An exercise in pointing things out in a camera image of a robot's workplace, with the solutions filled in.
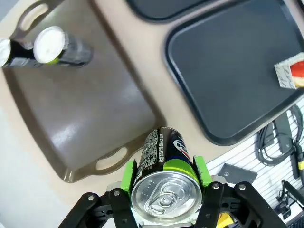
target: black tray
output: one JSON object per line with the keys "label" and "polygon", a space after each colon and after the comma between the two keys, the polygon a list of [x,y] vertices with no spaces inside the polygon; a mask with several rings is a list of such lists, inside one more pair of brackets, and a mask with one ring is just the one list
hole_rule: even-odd
{"label": "black tray", "polygon": [[303,95],[280,88],[274,68],[303,51],[282,0],[239,0],[176,27],[165,58],[205,135],[226,146]]}
{"label": "black tray", "polygon": [[301,7],[301,9],[304,11],[304,1],[303,0],[298,0],[298,3]]}
{"label": "black tray", "polygon": [[127,0],[135,13],[149,22],[164,23],[213,0]]}

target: can lid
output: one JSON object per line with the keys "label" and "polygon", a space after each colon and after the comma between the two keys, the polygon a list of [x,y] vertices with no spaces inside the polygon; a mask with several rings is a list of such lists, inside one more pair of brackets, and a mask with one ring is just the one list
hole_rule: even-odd
{"label": "can lid", "polygon": [[4,66],[10,57],[10,39],[0,38],[0,67]]}
{"label": "can lid", "polygon": [[34,56],[40,63],[55,60],[65,46],[66,36],[58,26],[49,27],[39,33],[34,43]]}
{"label": "can lid", "polygon": [[149,222],[174,224],[188,218],[201,205],[199,184],[175,171],[152,173],[135,184],[131,203]]}

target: floor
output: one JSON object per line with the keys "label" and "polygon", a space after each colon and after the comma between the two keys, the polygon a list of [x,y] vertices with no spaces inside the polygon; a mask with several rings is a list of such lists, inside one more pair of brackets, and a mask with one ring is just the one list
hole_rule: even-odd
{"label": "floor", "polygon": [[0,0],[0,21],[17,2],[18,0]]}

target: beige countertop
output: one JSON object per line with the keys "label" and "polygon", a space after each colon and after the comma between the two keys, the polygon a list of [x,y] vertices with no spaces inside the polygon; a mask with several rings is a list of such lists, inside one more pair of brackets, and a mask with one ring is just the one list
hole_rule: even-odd
{"label": "beige countertop", "polygon": [[[184,137],[190,155],[203,156],[208,162],[230,150],[233,146],[219,147],[204,137],[162,59],[164,39],[174,26],[227,0],[217,1],[167,24],[144,22],[134,15],[125,0],[95,1],[154,97],[168,126],[177,129]],[[304,15],[296,6],[296,0],[285,1],[304,34]],[[12,8],[0,23],[0,37],[12,34],[19,15],[33,2],[35,0],[20,0]],[[0,160],[1,192],[17,196],[13,200],[7,194],[0,196],[0,222],[6,227],[19,227],[20,224],[23,227],[56,227],[83,193],[90,191],[101,195],[109,183],[121,179],[123,168],[73,184],[63,182],[27,129],[2,71],[0,129],[0,150],[4,153],[4,159]],[[140,154],[137,152],[134,157],[138,159]]]}

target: aluminum can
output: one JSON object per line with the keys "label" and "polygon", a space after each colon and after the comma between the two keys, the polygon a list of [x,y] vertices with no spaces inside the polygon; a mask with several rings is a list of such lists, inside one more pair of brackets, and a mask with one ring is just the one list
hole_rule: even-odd
{"label": "aluminum can", "polygon": [[0,38],[0,67],[39,67],[33,44]]}
{"label": "aluminum can", "polygon": [[93,50],[60,27],[52,26],[37,36],[34,55],[37,61],[43,64],[82,67],[91,61]]}
{"label": "aluminum can", "polygon": [[168,127],[154,130],[145,140],[131,193],[133,209],[149,222],[169,225],[195,213],[201,201],[182,136]]}

